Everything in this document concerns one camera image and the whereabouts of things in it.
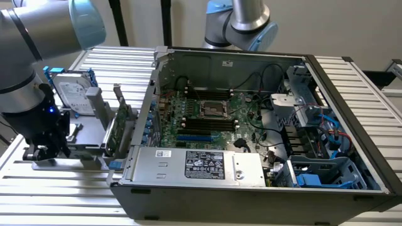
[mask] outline green circuit board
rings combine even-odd
[[[165,95],[161,99],[163,103],[159,108],[161,108],[161,138],[160,147],[175,147],[175,148],[191,148],[191,149],[213,149],[213,150],[239,150],[233,147],[232,143],[236,139],[243,138],[247,142],[251,142],[252,133],[260,134],[260,130],[255,129],[248,125],[247,113],[252,102],[246,102],[246,97],[243,93],[235,93],[235,95],[225,101],[211,101],[205,99],[187,99],[180,92],[173,92],[172,95]],[[211,130],[212,141],[181,141],[176,140],[177,130],[181,127],[181,118],[185,116],[189,119],[223,119],[221,116],[209,113],[208,115],[201,115],[200,104],[201,102],[211,105],[219,106],[220,103],[225,102],[227,117],[225,120],[237,120],[239,128],[235,131],[215,131]],[[250,112],[256,114],[258,106],[254,105]],[[252,124],[262,127],[262,121],[256,121],[256,116],[251,120]],[[176,143],[185,142],[184,146],[176,146]]]

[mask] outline robotic arm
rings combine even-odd
[[[264,51],[278,33],[270,9],[262,0],[211,0],[203,48]]]
[[[0,11],[0,114],[29,144],[24,159],[68,157],[68,112],[32,64],[99,45],[105,40],[101,17],[89,0],[14,0]]]

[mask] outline white sticker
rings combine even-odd
[[[157,150],[155,156],[156,157],[169,158],[171,157],[171,151],[168,151],[168,150]]]
[[[69,82],[60,82],[59,86],[71,109],[79,114],[93,115],[84,87],[77,83]]]
[[[221,61],[223,67],[232,67],[232,61]]]

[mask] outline power supply label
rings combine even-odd
[[[185,152],[184,176],[192,179],[224,180],[221,152]]]

